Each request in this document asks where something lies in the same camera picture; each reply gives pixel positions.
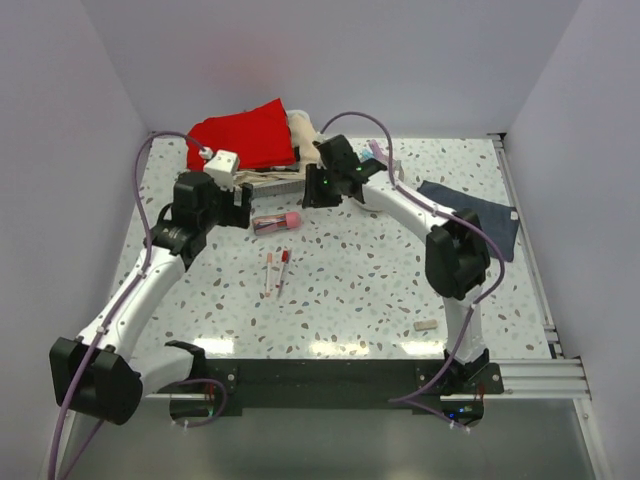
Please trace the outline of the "peach cap white marker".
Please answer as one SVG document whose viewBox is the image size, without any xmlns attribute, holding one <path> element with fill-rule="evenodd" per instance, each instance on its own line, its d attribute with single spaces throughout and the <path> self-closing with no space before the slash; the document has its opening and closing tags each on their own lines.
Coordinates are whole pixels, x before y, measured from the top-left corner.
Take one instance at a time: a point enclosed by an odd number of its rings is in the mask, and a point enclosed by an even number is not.
<svg viewBox="0 0 640 480">
<path fill-rule="evenodd" d="M 272 266 L 273 266 L 273 253 L 268 252 L 266 257 L 266 279 L 265 279 L 265 297 L 270 297 L 272 292 Z"/>
</svg>

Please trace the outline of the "pink purple correction tape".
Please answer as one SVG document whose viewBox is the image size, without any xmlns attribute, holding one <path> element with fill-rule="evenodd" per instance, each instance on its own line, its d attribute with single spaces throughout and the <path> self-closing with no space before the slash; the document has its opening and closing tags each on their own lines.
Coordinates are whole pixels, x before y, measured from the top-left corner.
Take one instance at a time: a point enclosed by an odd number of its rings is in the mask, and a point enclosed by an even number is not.
<svg viewBox="0 0 640 480">
<path fill-rule="evenodd" d="M 380 146 L 379 146 L 379 144 L 377 143 L 376 140 L 374 140 L 374 139 L 369 140 L 368 141 L 368 146 L 369 146 L 369 149 L 370 149 L 372 155 L 376 159 L 380 160 L 380 159 L 384 158 L 384 154 L 383 154 L 383 152 L 382 152 L 382 150 L 381 150 L 381 148 L 380 148 Z"/>
</svg>

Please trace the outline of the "red cap white marker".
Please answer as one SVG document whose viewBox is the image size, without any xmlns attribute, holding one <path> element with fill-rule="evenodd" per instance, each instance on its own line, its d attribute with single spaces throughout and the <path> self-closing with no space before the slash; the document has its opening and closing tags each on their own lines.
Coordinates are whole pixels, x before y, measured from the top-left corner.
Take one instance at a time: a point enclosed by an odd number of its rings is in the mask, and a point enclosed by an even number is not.
<svg viewBox="0 0 640 480">
<path fill-rule="evenodd" d="M 288 269 L 290 258 L 291 258 L 291 250 L 290 249 L 284 250 L 282 252 L 281 268 L 280 268 L 280 272 L 279 272 L 278 281 L 277 281 L 277 284 L 276 284 L 277 296 L 278 297 L 281 296 L 281 293 L 282 293 L 282 290 L 283 290 L 285 276 L 286 276 L 286 272 L 287 272 L 287 269 Z"/>
</svg>

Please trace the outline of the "beige small eraser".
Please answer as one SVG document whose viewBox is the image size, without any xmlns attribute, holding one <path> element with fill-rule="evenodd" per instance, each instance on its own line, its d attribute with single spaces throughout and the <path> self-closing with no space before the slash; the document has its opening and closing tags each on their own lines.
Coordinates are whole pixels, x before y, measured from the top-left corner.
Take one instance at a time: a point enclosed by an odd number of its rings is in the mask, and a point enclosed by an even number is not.
<svg viewBox="0 0 640 480">
<path fill-rule="evenodd" d="M 418 321 L 418 322 L 415 322 L 413 326 L 416 331 L 434 330 L 438 328 L 438 321 L 437 320 Z"/>
</svg>

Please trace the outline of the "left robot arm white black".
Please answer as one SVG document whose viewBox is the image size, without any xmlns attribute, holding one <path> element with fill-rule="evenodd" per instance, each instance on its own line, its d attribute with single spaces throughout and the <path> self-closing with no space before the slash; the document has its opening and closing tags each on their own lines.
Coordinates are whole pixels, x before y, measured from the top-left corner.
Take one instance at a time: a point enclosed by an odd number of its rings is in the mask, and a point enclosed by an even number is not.
<svg viewBox="0 0 640 480">
<path fill-rule="evenodd" d="M 75 338 L 49 353 L 55 398 L 72 410 L 122 425 L 145 396 L 171 384 L 185 392 L 207 380 L 202 349 L 171 341 L 152 358 L 134 359 L 138 339 L 165 295 L 204 250 L 214 227 L 250 225 L 253 187 L 223 189 L 205 172 L 178 176 L 173 200 L 158 214 L 129 276 Z"/>
</svg>

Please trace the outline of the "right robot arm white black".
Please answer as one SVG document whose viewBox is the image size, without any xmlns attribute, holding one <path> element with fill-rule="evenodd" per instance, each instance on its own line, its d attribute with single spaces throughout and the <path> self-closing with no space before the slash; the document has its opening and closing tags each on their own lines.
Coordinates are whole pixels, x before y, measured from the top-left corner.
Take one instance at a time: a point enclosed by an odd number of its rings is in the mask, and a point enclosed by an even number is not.
<svg viewBox="0 0 640 480">
<path fill-rule="evenodd" d="M 491 259 L 478 216 L 419 199 L 396 178 L 389 161 L 360 160 L 343 135 L 313 145 L 320 161 L 306 166 L 303 206 L 333 208 L 352 198 L 389 214 L 423 242 L 427 282 L 443 300 L 448 334 L 444 363 L 417 391 L 393 401 L 424 394 L 444 378 L 452 390 L 469 392 L 489 362 L 480 303 Z"/>
</svg>

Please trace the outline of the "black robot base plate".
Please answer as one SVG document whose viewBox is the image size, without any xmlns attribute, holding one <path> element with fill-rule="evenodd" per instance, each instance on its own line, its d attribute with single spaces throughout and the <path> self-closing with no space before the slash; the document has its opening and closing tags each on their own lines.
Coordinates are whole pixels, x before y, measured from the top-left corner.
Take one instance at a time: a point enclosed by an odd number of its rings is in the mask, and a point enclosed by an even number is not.
<svg viewBox="0 0 640 480">
<path fill-rule="evenodd" d="M 246 409 L 440 411 L 451 420 L 480 419 L 486 395 L 504 392 L 500 367 L 483 359 L 471 367 L 442 360 L 223 360 L 197 363 L 189 379 L 168 383 L 173 418 Z"/>
</svg>

